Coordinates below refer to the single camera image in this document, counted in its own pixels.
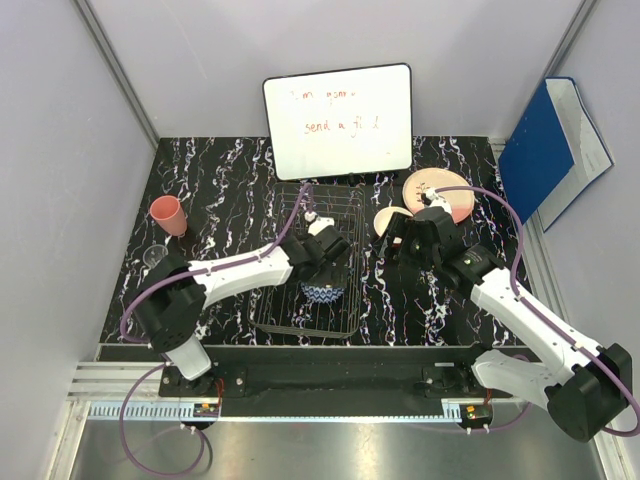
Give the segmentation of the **cream pink plate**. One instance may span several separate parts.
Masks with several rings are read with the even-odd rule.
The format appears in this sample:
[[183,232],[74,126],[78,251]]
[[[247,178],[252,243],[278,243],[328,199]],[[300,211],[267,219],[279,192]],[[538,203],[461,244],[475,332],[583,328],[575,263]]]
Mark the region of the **cream pink plate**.
[[[424,168],[409,175],[404,182],[402,197],[405,207],[413,214],[424,207],[421,194],[428,189],[438,190],[445,187],[469,187],[470,184],[460,175],[441,168]],[[472,213],[475,198],[472,191],[455,190],[441,193],[452,207],[454,221],[459,224]]]

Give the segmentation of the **red floral bowl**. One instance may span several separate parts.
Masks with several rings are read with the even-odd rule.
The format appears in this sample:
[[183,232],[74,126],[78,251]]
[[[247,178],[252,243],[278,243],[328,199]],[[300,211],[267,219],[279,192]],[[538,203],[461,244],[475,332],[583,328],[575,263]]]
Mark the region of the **red floral bowl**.
[[384,234],[394,213],[399,213],[408,217],[413,216],[409,210],[403,207],[389,206],[381,209],[376,213],[373,220],[374,231],[378,237],[381,237]]

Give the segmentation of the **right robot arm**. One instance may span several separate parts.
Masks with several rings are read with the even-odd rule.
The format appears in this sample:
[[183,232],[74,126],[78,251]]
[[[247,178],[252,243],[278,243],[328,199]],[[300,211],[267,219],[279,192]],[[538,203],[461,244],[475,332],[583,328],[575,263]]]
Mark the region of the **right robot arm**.
[[379,256],[431,269],[450,289],[489,313],[537,357],[528,363],[496,349],[454,371],[466,396],[499,390],[545,410],[561,431],[586,443],[604,432],[633,398],[632,357],[621,345],[603,347],[565,323],[512,280],[480,244],[465,245],[450,213],[427,207],[415,216],[394,212],[375,242]]

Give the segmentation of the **pink plastic cup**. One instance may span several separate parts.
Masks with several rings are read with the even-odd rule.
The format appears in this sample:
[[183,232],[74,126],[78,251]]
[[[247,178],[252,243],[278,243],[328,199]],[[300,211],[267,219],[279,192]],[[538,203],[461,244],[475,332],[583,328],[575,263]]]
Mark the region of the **pink plastic cup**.
[[155,199],[149,209],[153,220],[169,235],[182,236],[188,229],[186,215],[179,199],[164,195]]

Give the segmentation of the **clear drinking glass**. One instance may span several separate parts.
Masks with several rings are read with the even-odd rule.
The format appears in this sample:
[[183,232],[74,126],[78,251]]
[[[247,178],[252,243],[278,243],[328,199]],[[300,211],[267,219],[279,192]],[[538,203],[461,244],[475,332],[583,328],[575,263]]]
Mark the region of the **clear drinking glass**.
[[154,244],[148,247],[143,255],[142,260],[149,269],[154,268],[164,257],[168,255],[168,249],[161,244]]

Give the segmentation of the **blue white patterned bowl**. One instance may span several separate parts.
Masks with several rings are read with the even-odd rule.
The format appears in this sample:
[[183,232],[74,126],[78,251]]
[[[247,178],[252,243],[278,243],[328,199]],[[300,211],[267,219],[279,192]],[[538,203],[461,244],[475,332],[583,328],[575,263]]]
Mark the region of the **blue white patterned bowl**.
[[314,304],[330,304],[339,300],[345,289],[343,287],[336,286],[318,286],[308,283],[302,283],[300,285],[301,291],[305,298]]

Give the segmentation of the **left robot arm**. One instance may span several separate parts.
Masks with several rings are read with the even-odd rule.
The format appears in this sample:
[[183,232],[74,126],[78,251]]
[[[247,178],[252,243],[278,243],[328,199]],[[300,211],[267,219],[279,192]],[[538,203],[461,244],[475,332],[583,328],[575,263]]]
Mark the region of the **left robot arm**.
[[150,271],[131,313],[143,341],[178,369],[190,393],[203,396],[214,388],[216,372],[195,333],[202,311],[241,293],[287,284],[299,285],[313,304],[331,303],[346,290],[350,250],[351,243],[323,218],[303,234],[245,254],[193,262],[168,255]]

